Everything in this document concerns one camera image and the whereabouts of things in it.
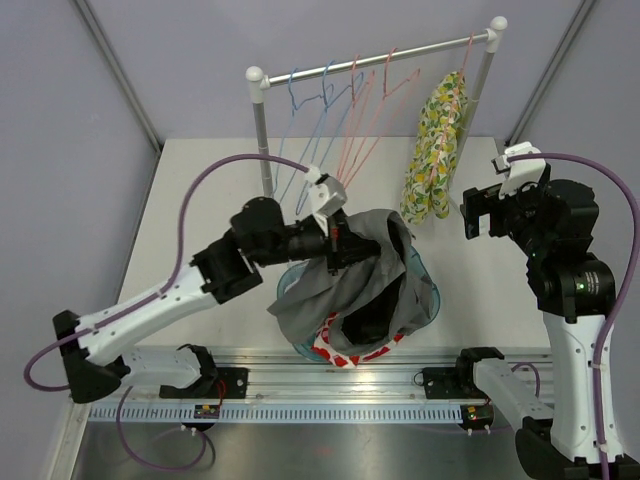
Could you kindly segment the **blue wire hanger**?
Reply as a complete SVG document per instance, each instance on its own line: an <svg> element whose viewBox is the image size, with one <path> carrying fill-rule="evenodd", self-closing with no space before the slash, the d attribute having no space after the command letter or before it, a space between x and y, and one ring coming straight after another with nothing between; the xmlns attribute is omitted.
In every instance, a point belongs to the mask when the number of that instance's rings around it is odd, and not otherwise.
<svg viewBox="0 0 640 480"><path fill-rule="evenodd" d="M290 112L290 119L289 119L289 124L287 125L283 135L280 138L280 144L279 144L279 148L278 148L278 156L279 157L285 157L284 155L284 150L285 150L285 143L287 138L289 137L289 134L291 132L291 129L293 128L293 126L295 125L296 122L296 115L297 113L306 105L312 102L315 102L316 100L327 100L328 99L328 95L329 94L333 94L335 87L332 83L329 84L329 88L326 89L325 87L322 88L322 91L318 94L315 94L311 97L307 97L304 98L301 102L298 102L296 100L296 96L295 93L293 91L293 75L295 73L297 73L299 71L298 68L293 68L289 74L289 79L287 80L287 92L289 94L289 98L291 101L291 112ZM275 174L274 174L274 194L276 193L280 193L280 198L279 201L282 202L285 197L286 194L288 193L288 190L290 188L290 185L287 184L285 187L283 187L281 189L279 189L279 174L280 174L280 167L281 165L279 163L276 164L276 170L275 170Z"/></svg>
<svg viewBox="0 0 640 480"><path fill-rule="evenodd" d="M314 127L310 140L308 141L307 146L305 147L305 149L303 150L300 156L300 160L304 160L305 158L307 158L309 166L317 166L318 168L320 168L325 162L326 157L328 156L335 139L337 138L338 134L341 132L342 125L346 120L346 115L349 113L349 110L351 109L351 107L347 106L346 109L341 114L338 124L335 127L334 132L328 141L328 145L326 146L321 156L321 159L319 161L316 161L316 157L318 156L318 150L320 147L320 141L324 137L324 133L326 130L327 121L329 119L329 114L331 109L338 101L346 99L347 94L349 94L352 97L352 99L349 101L349 103L352 103L355 99L355 94L358 92L363 82L362 80L363 75L358 74L359 80L351 81L348 85L345 85L339 90L336 90L335 85L333 83L326 85L326 78L329 75L329 69L335 63L336 63L335 60L330 60L326 64L323 70L323 73L321 76L321 92L317 95L317 97L322 102L322 110L318 118L318 121L316 123L316 126Z"/></svg>

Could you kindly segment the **teal plastic basin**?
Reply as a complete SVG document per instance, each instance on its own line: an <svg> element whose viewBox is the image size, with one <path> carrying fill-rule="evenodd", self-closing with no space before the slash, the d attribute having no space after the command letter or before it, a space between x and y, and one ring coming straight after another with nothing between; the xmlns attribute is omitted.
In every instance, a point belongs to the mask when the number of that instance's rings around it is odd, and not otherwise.
<svg viewBox="0 0 640 480"><path fill-rule="evenodd" d="M302 274L306 269L306 265L307 265L307 261L303 261L297 264L292 264L282 274L282 276L278 281L278 285L276 289L277 300L282 298L285 295L285 293L288 290L290 290L299 281L300 277L302 276ZM419 252L414 247L410 248L410 255L408 259L407 268L412 275L420 279L422 286L424 288L426 287L430 288L430 298L428 301L428 313L427 313L427 318L428 318L427 325L429 325L431 322L435 320L435 318L437 317L440 311L441 296L440 296L438 287L435 284L435 282L432 280L431 276L429 275L421 259ZM310 361L327 363L327 360L325 360L320 354L314 353L312 351L314 338L315 336L312 335L305 342L301 344L293 344L294 350L298 354L302 355L303 357L307 358Z"/></svg>

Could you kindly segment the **pink hanger with grey skirt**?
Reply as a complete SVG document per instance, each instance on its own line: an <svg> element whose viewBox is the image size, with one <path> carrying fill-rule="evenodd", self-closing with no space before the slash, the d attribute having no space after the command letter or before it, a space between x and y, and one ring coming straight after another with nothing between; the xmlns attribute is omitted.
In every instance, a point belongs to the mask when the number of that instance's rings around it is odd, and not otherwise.
<svg viewBox="0 0 640 480"><path fill-rule="evenodd" d="M358 105L357 119L360 125L347 160L345 177L341 181L345 187L353 182L376 148L382 134L391 128L412 93L416 80L420 78L421 69L417 68L398 82L390 81L390 64L395 60L395 54L398 52L398 48L392 48L389 51L379 76L374 70L375 81L371 87L367 105L364 108L364 99L361 99Z"/></svg>

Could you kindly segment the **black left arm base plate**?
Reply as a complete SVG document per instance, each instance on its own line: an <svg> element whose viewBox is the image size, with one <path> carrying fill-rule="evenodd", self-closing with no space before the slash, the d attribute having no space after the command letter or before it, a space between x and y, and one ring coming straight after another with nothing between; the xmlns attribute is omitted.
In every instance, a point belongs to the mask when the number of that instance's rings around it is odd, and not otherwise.
<svg viewBox="0 0 640 480"><path fill-rule="evenodd" d="M162 399L245 399L249 370L244 367L218 367L213 377L198 379L186 388L162 385Z"/></svg>

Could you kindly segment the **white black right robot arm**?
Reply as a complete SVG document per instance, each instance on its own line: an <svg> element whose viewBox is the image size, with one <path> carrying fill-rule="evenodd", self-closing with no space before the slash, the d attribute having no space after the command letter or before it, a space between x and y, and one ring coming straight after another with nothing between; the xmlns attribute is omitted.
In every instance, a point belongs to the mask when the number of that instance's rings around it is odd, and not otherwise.
<svg viewBox="0 0 640 480"><path fill-rule="evenodd" d="M612 313L615 280L589 247L599 207L593 190L571 180L528 182L515 193L497 185L463 194L465 234L490 219L492 237L509 237L527 257L527 283L549 338L554 405L527 390L496 349L461 352L461 380L484 393L515 431L519 462L532 479L636 479L638 461L617 438L610 388L596 382L607 352L596 347Z"/></svg>

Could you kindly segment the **lemon print skirt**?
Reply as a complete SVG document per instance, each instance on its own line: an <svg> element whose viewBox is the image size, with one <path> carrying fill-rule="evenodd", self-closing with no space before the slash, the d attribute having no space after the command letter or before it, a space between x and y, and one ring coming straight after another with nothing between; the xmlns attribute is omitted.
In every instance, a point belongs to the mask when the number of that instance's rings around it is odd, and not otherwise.
<svg viewBox="0 0 640 480"><path fill-rule="evenodd" d="M437 84L421 108L400 201L405 222L418 226L430 216L442 219L449 215L449 188L458 163L458 130L467 103L465 76L454 71Z"/></svg>

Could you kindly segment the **grey skirt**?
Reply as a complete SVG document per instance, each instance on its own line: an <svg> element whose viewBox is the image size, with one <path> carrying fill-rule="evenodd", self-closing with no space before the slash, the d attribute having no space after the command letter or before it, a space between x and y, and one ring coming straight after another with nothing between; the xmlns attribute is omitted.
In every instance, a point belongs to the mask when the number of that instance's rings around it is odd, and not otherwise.
<svg viewBox="0 0 640 480"><path fill-rule="evenodd" d="M381 247L369 258L329 273L324 258L313 259L299 281L267 311L292 344L305 342L332 313L329 343L344 355L363 355L401 333L427 326L430 288L407 268L412 235L398 212L374 209L348 217L350 229Z"/></svg>

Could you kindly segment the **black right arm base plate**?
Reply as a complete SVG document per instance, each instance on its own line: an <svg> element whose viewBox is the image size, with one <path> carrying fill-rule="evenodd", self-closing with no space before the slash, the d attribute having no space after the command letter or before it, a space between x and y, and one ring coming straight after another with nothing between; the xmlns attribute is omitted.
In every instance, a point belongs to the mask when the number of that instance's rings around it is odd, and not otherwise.
<svg viewBox="0 0 640 480"><path fill-rule="evenodd" d="M487 400L469 371L457 367L425 367L415 380L430 400Z"/></svg>

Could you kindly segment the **pink hanger with poppy skirt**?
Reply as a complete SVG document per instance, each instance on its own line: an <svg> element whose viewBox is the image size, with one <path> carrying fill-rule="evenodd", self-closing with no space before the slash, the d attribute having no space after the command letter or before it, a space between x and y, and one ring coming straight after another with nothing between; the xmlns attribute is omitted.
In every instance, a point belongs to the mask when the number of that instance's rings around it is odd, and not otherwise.
<svg viewBox="0 0 640 480"><path fill-rule="evenodd" d="M344 142L341 152L340 161L337 169L337 179L342 181L345 177L345 170L347 160L350 155L350 151L353 146L353 142L355 140L355 135L358 132L360 121L357 119L358 113L358 105L361 102L361 99L364 99L364 108L367 105L368 98L370 96L371 87L375 81L375 71L370 70L368 73L364 71L356 74L356 62L360 59L360 56L357 55L354 58L353 66L351 68L351 103L349 114L347 118L347 124L345 127L345 135Z"/></svg>

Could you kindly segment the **pink hanger with lemon skirt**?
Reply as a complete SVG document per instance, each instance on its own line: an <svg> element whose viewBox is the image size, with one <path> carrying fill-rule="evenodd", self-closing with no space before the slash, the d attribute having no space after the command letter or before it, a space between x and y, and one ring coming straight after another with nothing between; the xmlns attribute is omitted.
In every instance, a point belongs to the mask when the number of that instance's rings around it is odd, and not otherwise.
<svg viewBox="0 0 640 480"><path fill-rule="evenodd" d="M442 217L449 208L449 183L453 178L458 147L456 129L466 109L465 69L473 40L474 33L471 33L461 66L450 73L437 88L434 109L437 123L432 128L435 137L427 157L428 187L433 208L439 210Z"/></svg>

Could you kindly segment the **red poppy print skirt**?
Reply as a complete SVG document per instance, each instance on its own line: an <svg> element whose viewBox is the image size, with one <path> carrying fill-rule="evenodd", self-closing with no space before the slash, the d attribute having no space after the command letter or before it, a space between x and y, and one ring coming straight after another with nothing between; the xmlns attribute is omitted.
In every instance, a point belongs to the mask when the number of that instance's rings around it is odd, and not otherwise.
<svg viewBox="0 0 640 480"><path fill-rule="evenodd" d="M337 318L338 315L336 313L332 313L327 317L312 338L309 351L320 360L327 361L331 365L341 369L355 369L361 364L369 363L382 357L390 353L391 350L404 339L404 335L398 333L387 344L371 352L363 355L344 355L338 353L329 343L329 328Z"/></svg>

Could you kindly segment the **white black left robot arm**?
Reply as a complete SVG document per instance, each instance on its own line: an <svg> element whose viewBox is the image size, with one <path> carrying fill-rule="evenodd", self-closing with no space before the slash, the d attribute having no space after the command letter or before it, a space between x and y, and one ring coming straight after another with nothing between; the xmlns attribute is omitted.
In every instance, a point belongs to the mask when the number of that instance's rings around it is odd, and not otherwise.
<svg viewBox="0 0 640 480"><path fill-rule="evenodd" d="M225 388L206 347L144 353L137 343L259 286L262 267L319 258L335 274L380 250L378 242L351 230L343 211L329 216L326 228L312 216L287 225L275 200L254 198L231 218L221 239L180 266L166 285L102 312L65 310L54 317L71 398L88 404L124 386L156 387L163 398L216 398Z"/></svg>

